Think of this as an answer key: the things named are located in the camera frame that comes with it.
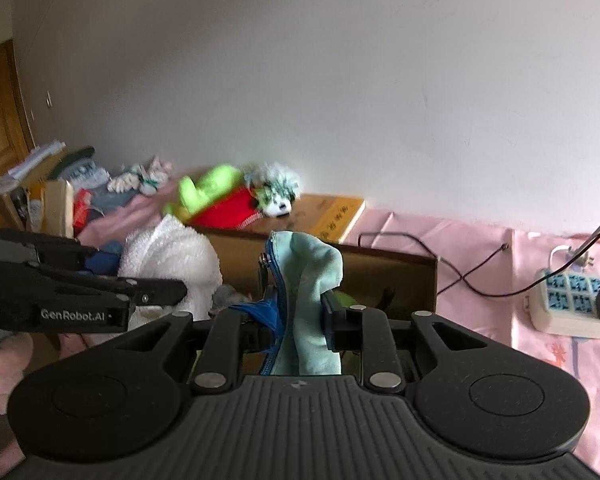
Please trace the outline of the person's left hand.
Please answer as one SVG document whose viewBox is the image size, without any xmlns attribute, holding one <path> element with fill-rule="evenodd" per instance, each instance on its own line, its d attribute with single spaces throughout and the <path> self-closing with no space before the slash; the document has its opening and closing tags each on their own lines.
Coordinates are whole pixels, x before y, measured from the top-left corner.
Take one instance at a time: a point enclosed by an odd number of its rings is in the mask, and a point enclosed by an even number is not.
<svg viewBox="0 0 600 480">
<path fill-rule="evenodd" d="M 0 415 L 6 413 L 8 397 L 23 378 L 32 354 L 29 334 L 15 334 L 0 342 Z"/>
</svg>

